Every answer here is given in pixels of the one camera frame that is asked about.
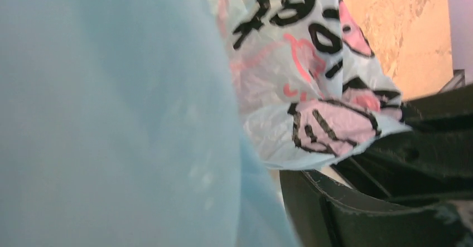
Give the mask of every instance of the black plastic object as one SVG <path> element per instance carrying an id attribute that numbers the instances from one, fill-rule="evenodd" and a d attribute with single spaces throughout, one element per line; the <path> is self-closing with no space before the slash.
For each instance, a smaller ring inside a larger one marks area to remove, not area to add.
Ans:
<path id="1" fill-rule="evenodd" d="M 413 131 L 379 139 L 333 168 L 360 192 L 398 204 L 462 197 L 473 190 L 470 97 L 473 86 L 406 103 Z"/>
<path id="2" fill-rule="evenodd" d="M 305 247 L 473 246 L 471 221 L 458 214 L 458 202 L 406 207 L 316 171 L 282 171 L 280 178 L 286 210 Z M 471 214 L 472 202 L 460 203 Z"/>

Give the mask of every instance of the blue plastic bag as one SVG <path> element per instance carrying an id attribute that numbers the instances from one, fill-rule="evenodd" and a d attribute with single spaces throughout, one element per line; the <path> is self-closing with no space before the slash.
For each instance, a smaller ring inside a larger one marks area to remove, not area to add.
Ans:
<path id="1" fill-rule="evenodd" d="M 2 247 L 298 246 L 207 0 L 0 0 Z"/>

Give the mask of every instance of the plastic bag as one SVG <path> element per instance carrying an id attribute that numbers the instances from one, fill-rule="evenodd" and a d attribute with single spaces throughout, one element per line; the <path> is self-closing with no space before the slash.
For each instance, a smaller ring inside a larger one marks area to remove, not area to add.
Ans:
<path id="1" fill-rule="evenodd" d="M 343 0 L 209 0 L 266 166 L 320 169 L 401 124 L 401 93 Z"/>
<path id="2" fill-rule="evenodd" d="M 206 0 L 0 0 L 2 247 L 297 246 Z"/>

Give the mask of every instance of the crumpled plastic bag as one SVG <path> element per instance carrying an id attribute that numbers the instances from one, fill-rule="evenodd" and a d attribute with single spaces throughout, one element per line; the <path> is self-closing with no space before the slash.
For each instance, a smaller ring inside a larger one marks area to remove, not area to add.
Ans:
<path id="1" fill-rule="evenodd" d="M 206 0 L 0 0 L 2 247 L 295 247 Z"/>
<path id="2" fill-rule="evenodd" d="M 320 169 L 408 130 L 343 0 L 209 0 L 244 128 L 267 167 Z"/>

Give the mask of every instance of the white plastic bag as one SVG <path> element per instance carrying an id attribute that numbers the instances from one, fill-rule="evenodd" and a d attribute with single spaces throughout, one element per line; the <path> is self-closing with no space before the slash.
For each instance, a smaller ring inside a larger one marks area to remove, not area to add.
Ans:
<path id="1" fill-rule="evenodd" d="M 318 169 L 409 129 L 343 0 L 209 0 L 246 132 L 269 168 Z"/>

